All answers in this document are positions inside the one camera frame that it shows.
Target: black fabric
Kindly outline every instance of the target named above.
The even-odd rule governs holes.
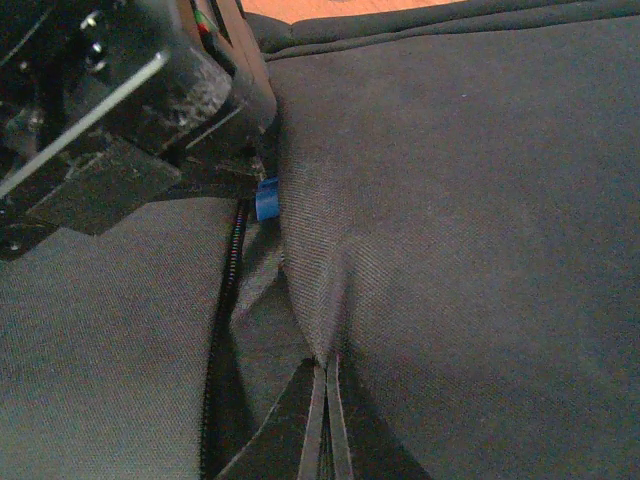
[[[341,362],[340,399],[355,478],[431,480],[422,466],[400,445],[388,425],[371,409],[371,399],[353,367]]]
[[[262,52],[277,52],[295,45],[288,23],[257,13],[247,13],[247,23]]]
[[[635,478],[640,19],[271,63],[291,298],[434,478]]]
[[[217,479],[286,480],[297,477],[314,378],[314,361],[303,361],[276,400],[260,430]]]
[[[380,33],[358,37],[347,34],[346,39],[329,43],[310,43],[302,41],[297,46],[266,55],[270,61],[282,58],[298,57],[327,52],[339,52],[366,45],[375,45],[400,38],[421,35],[463,34],[491,32],[501,30],[522,30],[527,28],[548,27],[565,23],[585,22],[609,18],[620,18],[640,14],[640,2],[637,0],[599,0],[591,2],[573,2],[549,5],[540,8],[516,10],[478,17],[460,18],[443,21],[422,27],[402,30],[398,33]]]
[[[209,322],[234,204],[149,204],[100,237],[61,229],[0,263],[0,478],[198,478]],[[217,398],[248,409],[228,408],[225,454],[309,356],[277,281],[277,227],[254,224],[245,240]]]
[[[575,3],[575,0],[467,0],[384,14],[304,20],[292,25],[291,32],[298,45],[328,43],[380,33],[400,32],[450,20],[564,3]]]
[[[303,20],[293,25],[258,14],[247,14],[247,21],[260,49],[267,54],[296,46],[307,46],[305,51],[315,48],[318,53],[332,50],[310,46],[354,38],[367,42],[363,44],[381,43],[387,41],[388,34],[429,26],[432,28],[417,34],[510,30],[611,18],[637,13],[637,4],[634,0],[471,0],[388,13]]]

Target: orange wooden floor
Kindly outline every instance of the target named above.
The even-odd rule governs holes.
[[[343,17],[453,3],[459,0],[242,0],[247,12],[287,23],[309,18]]]

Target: zipper teeth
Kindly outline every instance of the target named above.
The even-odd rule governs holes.
[[[209,467],[209,465],[213,463],[211,461],[212,455],[215,453],[213,449],[216,447],[215,439],[211,440],[214,434],[214,432],[211,432],[211,418],[213,415],[211,407],[211,385],[213,382],[214,365],[220,337],[229,328],[231,313],[233,312],[238,296],[240,267],[242,263],[242,244],[244,243],[244,236],[247,229],[249,208],[249,200],[238,201],[235,222],[231,230],[229,249],[227,251],[227,262],[218,295],[218,306],[212,322],[211,343],[202,405],[202,429],[200,435],[201,480],[211,480],[218,474],[218,472],[211,471],[212,469]]]

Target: blue clip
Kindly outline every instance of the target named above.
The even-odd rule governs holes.
[[[256,192],[256,214],[259,222],[280,215],[278,177],[270,178],[264,182],[260,182],[260,185],[258,185],[258,191]]]

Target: screw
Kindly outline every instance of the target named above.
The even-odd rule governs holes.
[[[91,49],[87,54],[87,58],[85,58],[85,63],[87,65],[87,69],[91,73],[98,73],[104,67],[106,67],[107,62],[104,59],[105,50],[100,42],[94,42],[91,45]]]
[[[98,26],[98,22],[102,20],[103,13],[100,10],[91,12],[80,24],[80,30],[86,30],[87,27],[95,28]]]

